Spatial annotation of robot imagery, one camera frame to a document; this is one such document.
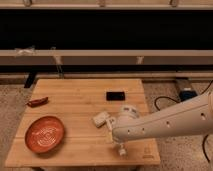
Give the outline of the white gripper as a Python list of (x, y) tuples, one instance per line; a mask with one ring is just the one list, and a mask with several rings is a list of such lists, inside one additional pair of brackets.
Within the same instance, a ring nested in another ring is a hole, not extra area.
[(127, 151), (124, 143), (137, 139), (140, 131), (140, 115), (138, 110), (131, 105), (123, 105), (114, 123), (114, 141), (118, 146), (120, 156), (125, 156)]

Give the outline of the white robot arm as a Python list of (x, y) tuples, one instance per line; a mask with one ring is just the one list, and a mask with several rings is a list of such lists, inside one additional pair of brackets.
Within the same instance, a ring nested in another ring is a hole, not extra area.
[(213, 134), (213, 92), (145, 116), (140, 116), (135, 106), (123, 105), (112, 126), (112, 140), (119, 144), (201, 134)]

